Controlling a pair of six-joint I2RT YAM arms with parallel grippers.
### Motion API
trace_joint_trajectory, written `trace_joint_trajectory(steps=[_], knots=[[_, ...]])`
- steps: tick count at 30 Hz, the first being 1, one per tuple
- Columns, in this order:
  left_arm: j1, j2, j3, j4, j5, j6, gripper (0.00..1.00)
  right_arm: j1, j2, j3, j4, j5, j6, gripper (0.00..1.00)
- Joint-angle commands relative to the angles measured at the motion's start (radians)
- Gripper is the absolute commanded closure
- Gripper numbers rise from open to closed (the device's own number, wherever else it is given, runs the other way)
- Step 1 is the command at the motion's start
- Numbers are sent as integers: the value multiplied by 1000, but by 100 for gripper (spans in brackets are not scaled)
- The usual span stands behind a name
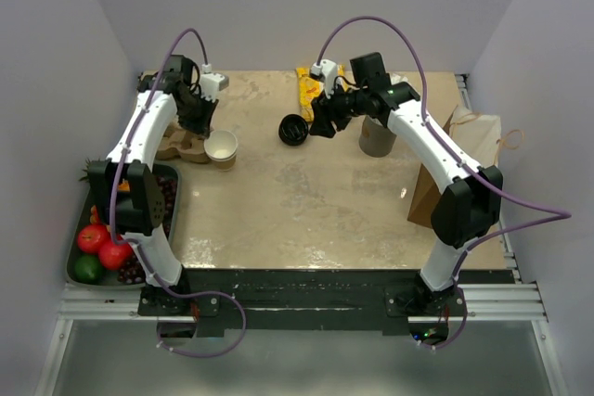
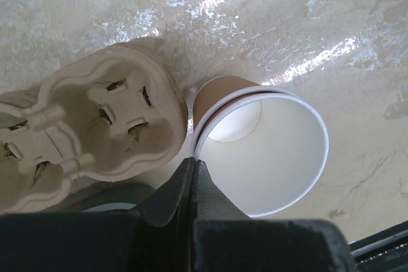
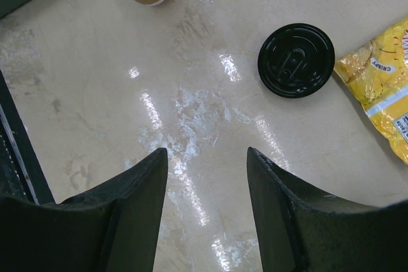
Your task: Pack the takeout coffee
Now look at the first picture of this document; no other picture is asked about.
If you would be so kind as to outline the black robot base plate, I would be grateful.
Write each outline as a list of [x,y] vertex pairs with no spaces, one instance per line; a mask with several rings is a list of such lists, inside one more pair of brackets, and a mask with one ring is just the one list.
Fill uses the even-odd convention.
[[138,312],[187,317],[201,336],[226,329],[409,333],[409,318],[462,316],[460,290],[431,293],[415,270],[186,269],[170,289],[145,286]]

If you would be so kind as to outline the black plastic cup lid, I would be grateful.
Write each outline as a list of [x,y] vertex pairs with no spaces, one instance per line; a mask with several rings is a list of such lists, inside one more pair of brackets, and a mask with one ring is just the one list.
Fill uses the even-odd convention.
[[291,147],[303,144],[309,135],[307,121],[300,115],[288,114],[280,122],[278,136],[280,140]]

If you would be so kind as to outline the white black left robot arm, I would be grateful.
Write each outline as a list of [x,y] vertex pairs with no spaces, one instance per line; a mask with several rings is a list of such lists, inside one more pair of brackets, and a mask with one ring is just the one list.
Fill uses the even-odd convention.
[[209,136],[218,96],[228,84],[227,76],[208,64],[169,57],[162,71],[140,79],[133,114],[114,149],[87,168],[99,219],[110,227],[113,241],[132,247],[148,284],[163,287],[159,302],[171,314],[190,308],[192,292],[179,284],[184,268],[163,229],[165,198],[153,165],[172,121]]

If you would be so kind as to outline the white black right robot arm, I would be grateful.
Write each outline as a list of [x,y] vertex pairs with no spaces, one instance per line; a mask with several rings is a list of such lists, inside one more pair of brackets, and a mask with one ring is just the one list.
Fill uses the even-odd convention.
[[322,59],[310,68],[323,91],[311,107],[311,135],[332,138],[350,120],[366,116],[403,140],[433,178],[440,198],[431,214],[436,235],[428,261],[420,270],[423,287],[413,293],[416,309],[433,315],[446,305],[445,290],[457,276],[462,251],[485,236],[499,219],[496,189],[503,176],[498,167],[483,167],[465,153],[435,120],[424,112],[419,93],[401,79],[394,82],[381,54],[351,61],[355,82],[344,83],[336,63]]

